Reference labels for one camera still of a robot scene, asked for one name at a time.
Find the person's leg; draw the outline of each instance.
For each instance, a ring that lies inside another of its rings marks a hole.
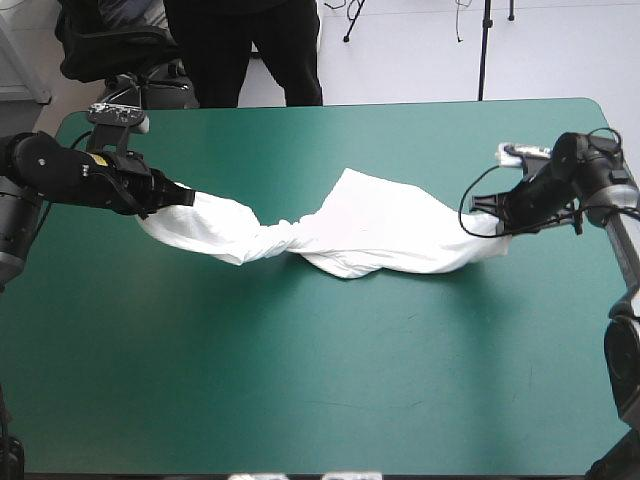
[[[251,16],[251,32],[265,65],[285,92],[288,106],[322,105],[316,41],[316,0],[288,0]]]
[[[192,13],[184,3],[166,1],[166,13],[200,107],[237,107],[251,54],[246,19]]]

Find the tripod stand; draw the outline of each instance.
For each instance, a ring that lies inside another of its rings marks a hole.
[[[351,31],[353,27],[355,27],[358,18],[360,18],[360,13],[362,12],[362,8],[366,0],[354,0],[358,2],[358,10],[356,11],[356,15],[351,19],[351,24],[349,25],[349,30],[347,34],[342,38],[342,41],[348,43],[351,40]],[[509,0],[509,16],[507,17],[509,21],[513,22],[516,17],[513,13],[515,0]],[[484,98],[484,81],[485,81],[485,71],[486,71],[486,63],[487,63],[487,42],[489,40],[489,29],[493,26],[493,20],[491,20],[491,0],[484,0],[484,16],[482,17],[482,50],[480,53],[480,79],[478,81],[478,101],[481,102]]]

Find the twisted white towel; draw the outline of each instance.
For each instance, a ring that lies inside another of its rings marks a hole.
[[[497,223],[488,214],[463,219],[468,229],[485,235]],[[350,169],[320,210],[293,224],[262,226],[249,207],[200,192],[193,207],[164,208],[140,224],[161,242],[234,265],[289,251],[342,278],[380,268],[449,272],[505,255],[511,241],[470,236],[460,228],[457,212],[424,190]]]

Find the green tabletop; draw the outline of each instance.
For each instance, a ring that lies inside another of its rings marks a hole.
[[[318,209],[346,167],[456,206],[499,142],[606,125],[586,99],[150,117],[132,148],[263,224]],[[87,129],[74,114],[59,139]],[[227,265],[56,206],[0,301],[0,378],[30,472],[580,474],[626,431],[602,353],[624,290],[590,226],[451,274],[344,281],[292,254]]]

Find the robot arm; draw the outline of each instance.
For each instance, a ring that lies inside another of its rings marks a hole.
[[[129,134],[146,129],[142,110],[96,104],[88,118],[96,127],[86,152],[64,148],[46,133],[0,139],[0,291],[24,269],[43,200],[143,218],[170,205],[193,205],[193,190],[127,149]]]
[[[583,213],[607,231],[627,293],[609,312],[604,350],[618,415],[632,430],[593,465],[589,480],[640,478],[640,192],[616,137],[565,133],[552,150],[503,144],[501,166],[521,167],[523,179],[509,192],[474,197],[471,206],[500,219],[497,235],[563,223],[580,234]]]

